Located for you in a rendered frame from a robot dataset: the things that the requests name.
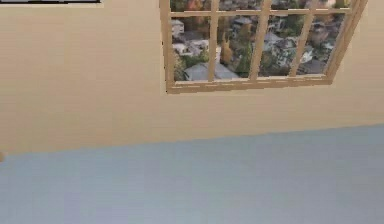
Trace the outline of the wooden framed window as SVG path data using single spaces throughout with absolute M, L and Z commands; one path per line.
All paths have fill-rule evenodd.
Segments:
M 368 0 L 159 0 L 169 94 L 330 85 Z

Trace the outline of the black framed wall picture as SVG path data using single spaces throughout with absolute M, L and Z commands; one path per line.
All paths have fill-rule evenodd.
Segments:
M 102 0 L 0 0 L 0 4 L 98 4 Z

